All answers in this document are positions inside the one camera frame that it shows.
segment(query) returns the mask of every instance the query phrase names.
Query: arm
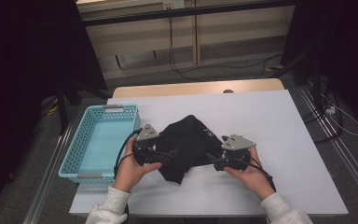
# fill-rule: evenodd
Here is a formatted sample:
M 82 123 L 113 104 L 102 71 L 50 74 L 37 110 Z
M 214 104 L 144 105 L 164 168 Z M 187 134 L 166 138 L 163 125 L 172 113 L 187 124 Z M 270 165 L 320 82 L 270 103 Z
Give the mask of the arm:
M 153 163 L 140 166 L 132 156 L 132 144 L 135 138 L 130 139 L 126 145 L 126 158 L 118 167 L 116 181 L 113 187 L 109 187 L 105 202 L 102 205 L 95 204 L 86 224 L 93 223 L 122 223 L 127 219 L 124 209 L 130 198 L 130 190 L 141 181 L 142 177 L 161 167 L 161 163 Z
M 255 147 L 250 148 L 250 153 L 253 158 L 251 163 L 257 165 L 258 162 L 261 165 Z M 255 168 L 249 166 L 245 171 L 238 171 L 226 167 L 225 171 L 238 178 L 244 186 L 257 195 L 262 201 L 261 206 L 266 209 L 271 223 L 312 223 L 304 211 L 290 209 L 283 198 L 278 193 L 275 193 L 266 177 Z

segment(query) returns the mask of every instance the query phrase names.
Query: basket handle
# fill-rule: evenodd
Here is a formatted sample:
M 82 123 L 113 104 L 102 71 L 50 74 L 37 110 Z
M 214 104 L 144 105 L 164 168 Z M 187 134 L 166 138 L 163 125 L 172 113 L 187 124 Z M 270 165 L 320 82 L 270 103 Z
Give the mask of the basket handle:
M 103 174 L 77 174 L 77 178 L 103 178 Z
M 103 109 L 106 113 L 119 113 L 124 111 L 123 105 L 103 105 Z

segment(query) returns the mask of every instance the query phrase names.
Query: wire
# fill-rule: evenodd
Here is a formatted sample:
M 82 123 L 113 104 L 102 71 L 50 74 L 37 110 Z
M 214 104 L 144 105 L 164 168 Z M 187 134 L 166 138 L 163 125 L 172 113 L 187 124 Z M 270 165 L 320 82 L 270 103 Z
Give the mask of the wire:
M 124 159 L 126 159 L 126 158 L 129 157 L 129 156 L 133 156 L 133 153 L 128 154 L 127 156 L 124 156 L 123 158 L 121 158 L 121 160 L 120 160 L 120 162 L 118 163 L 118 166 L 117 166 L 117 167 L 120 167 L 120 164 L 124 161 Z
M 211 66 L 199 66 L 199 67 L 195 67 L 195 68 L 191 68 L 185 71 L 180 71 L 177 66 L 176 66 L 176 62 L 175 62 L 175 58 L 174 58 L 174 52 L 173 52 L 173 38 L 172 38 L 172 33 L 173 33 L 173 28 L 172 28 L 172 18 L 169 18 L 169 22 L 170 22 L 170 66 L 171 69 L 178 73 L 181 77 L 186 78 L 186 79 L 192 79 L 192 80 L 196 80 L 196 81 L 201 81 L 204 82 L 205 80 L 201 80 L 198 78 L 193 78 L 193 77 L 186 77 L 183 74 L 184 73 L 189 73 L 198 69 L 204 69 L 204 68 L 233 68 L 233 69 L 241 69 L 241 68 L 248 68 L 248 67 L 254 67 L 254 66 L 258 66 L 260 64 L 263 64 L 263 69 L 261 70 L 261 72 L 254 77 L 254 79 L 260 77 L 263 73 L 264 73 L 264 69 L 266 68 L 266 63 L 278 56 L 282 56 L 281 53 L 279 54 L 275 54 L 271 57 L 268 57 L 267 59 L 263 60 L 262 62 L 259 63 L 254 63 L 254 64 L 249 64 L 249 65 L 244 65 L 244 66 L 225 66 L 225 65 L 211 65 Z
M 337 99 L 336 94 L 333 91 L 331 91 L 331 92 L 333 93 L 334 99 L 335 99 L 335 101 L 336 101 L 336 103 L 338 105 L 338 99 Z M 338 110 L 338 113 L 336 113 L 336 116 L 337 116 L 337 119 L 338 119 L 338 123 L 340 124 L 341 127 L 343 127 L 344 124 L 343 124 L 343 120 L 342 120 L 342 115 L 341 115 L 341 112 L 339 110 Z M 342 129 L 338 129 L 338 131 L 335 134 L 333 134 L 332 136 L 327 137 L 327 138 L 322 139 L 322 140 L 313 141 L 313 143 L 314 144 L 319 144 L 319 143 L 323 143 L 323 142 L 326 142 L 326 141 L 330 141 L 332 139 L 335 139 L 335 138 L 339 137 L 341 134 L 342 134 Z
M 327 97 L 325 97 L 323 94 L 322 94 L 322 97 L 324 97 L 327 101 L 330 102 L 330 104 L 332 106 L 334 106 L 338 111 L 344 113 L 346 116 L 348 116 L 350 119 L 352 119 L 357 125 L 358 125 L 358 121 L 356 119 L 354 119 L 351 115 L 349 115 L 347 112 L 345 112 L 344 110 L 342 110 L 341 108 L 339 108 L 339 106 L 333 104 Z M 343 125 L 339 125 L 334 119 L 333 117 L 331 116 L 330 114 L 330 119 L 340 128 L 342 129 L 343 131 L 345 131 L 346 133 L 349 133 L 351 135 L 354 135 L 354 136 L 358 136 L 358 133 L 351 133 L 349 132 L 348 130 L 346 130 L 344 127 L 342 127 Z
M 252 158 L 252 160 L 255 161 L 255 163 L 257 163 L 258 166 L 251 164 L 250 162 L 247 161 L 242 161 L 240 159 L 234 159 L 235 161 L 239 161 L 243 164 L 246 164 L 248 166 L 251 166 L 253 168 L 255 168 L 256 170 L 260 171 L 261 173 L 263 173 L 263 175 L 266 176 L 267 181 L 269 182 L 269 184 L 271 185 L 272 189 L 276 192 L 276 188 L 275 188 L 275 184 L 274 181 L 272 180 L 272 175 L 269 175 L 269 173 L 267 173 L 265 170 L 263 170 L 263 168 L 261 167 L 260 163 L 258 163 L 254 158 Z
M 199 81 L 199 82 L 204 82 L 204 80 L 198 79 L 198 78 L 193 78 L 193 77 L 185 77 L 182 72 L 180 72 L 178 70 L 178 68 L 176 67 L 176 62 L 175 62 L 175 57 L 174 57 L 174 53 L 173 53 L 173 38 L 172 38 L 172 33 L 173 33 L 173 28 L 172 28 L 172 18 L 169 18 L 169 22 L 170 22 L 170 66 L 171 69 L 176 72 L 177 74 L 179 74 L 181 77 L 185 78 L 185 79 L 190 79 L 190 80 L 195 80 L 195 81 Z
M 310 117 L 313 113 L 315 113 L 315 112 L 316 112 L 316 109 L 313 109 L 313 110 L 310 111 L 308 114 L 305 114 L 304 116 L 302 116 L 302 117 L 301 117 L 302 120 L 309 118 L 309 117 Z
M 324 117 L 324 114 L 325 114 L 325 111 L 326 111 L 326 108 L 327 108 L 327 105 L 324 106 L 324 108 L 322 109 L 322 112 L 319 113 L 318 116 L 316 116 L 315 118 L 313 119 L 310 119 L 310 120 L 304 120 L 304 123 L 311 123 L 317 119 L 321 119 L 322 117 Z M 318 109 L 314 109 L 312 110 L 312 112 L 310 112 L 311 114 L 313 114 L 314 112 L 316 112 Z
M 257 160 L 255 160 L 255 158 L 253 158 L 253 157 L 250 157 L 257 165 L 258 165 L 258 167 L 260 167 L 260 168 L 262 168 L 262 166 L 261 166 L 261 164 L 260 163 L 258 163 L 258 161 Z
M 126 140 L 124 140 L 124 143 L 123 145 L 121 146 L 121 149 L 120 151 L 118 152 L 117 154 L 117 158 L 116 158 L 116 165 L 115 165 L 115 168 L 114 168 L 114 173 L 115 173 L 115 176 L 114 176 L 114 179 L 116 179 L 116 175 L 117 175 L 117 171 L 118 171 L 118 166 L 120 165 L 119 162 L 121 162 L 122 160 L 120 160 L 120 157 L 121 157 L 121 154 L 123 153 L 123 150 L 124 150 L 124 147 L 127 145 L 127 143 L 129 142 L 130 138 L 135 135 L 135 134 L 139 134 L 141 132 L 142 129 L 138 129 L 138 130 L 135 130 L 133 131 L 132 133 L 130 133 L 130 135 L 126 138 Z

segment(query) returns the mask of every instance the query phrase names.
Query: white table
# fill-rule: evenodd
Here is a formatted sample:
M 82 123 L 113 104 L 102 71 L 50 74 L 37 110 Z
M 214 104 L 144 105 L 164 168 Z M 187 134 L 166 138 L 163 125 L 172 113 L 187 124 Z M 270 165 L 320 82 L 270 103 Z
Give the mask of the white table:
M 348 214 L 330 174 L 313 144 L 288 91 L 174 95 L 110 99 L 108 104 L 136 103 L 141 126 L 158 132 L 192 114 L 217 136 L 236 133 L 257 142 L 259 157 L 274 176 L 277 191 L 310 216 Z M 86 216 L 103 203 L 106 184 L 80 184 L 70 213 Z M 194 167 L 180 187 L 158 171 L 132 190 L 132 216 L 247 217 L 264 215 L 257 197 L 237 179 L 212 165 Z

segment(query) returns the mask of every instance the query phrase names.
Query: light blue basket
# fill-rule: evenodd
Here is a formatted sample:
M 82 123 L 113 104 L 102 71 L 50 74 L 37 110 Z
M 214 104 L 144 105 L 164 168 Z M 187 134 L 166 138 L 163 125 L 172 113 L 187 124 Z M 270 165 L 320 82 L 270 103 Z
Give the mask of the light blue basket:
M 128 135 L 139 129 L 140 123 L 137 105 L 88 107 L 59 176 L 75 183 L 113 182 L 117 154 Z

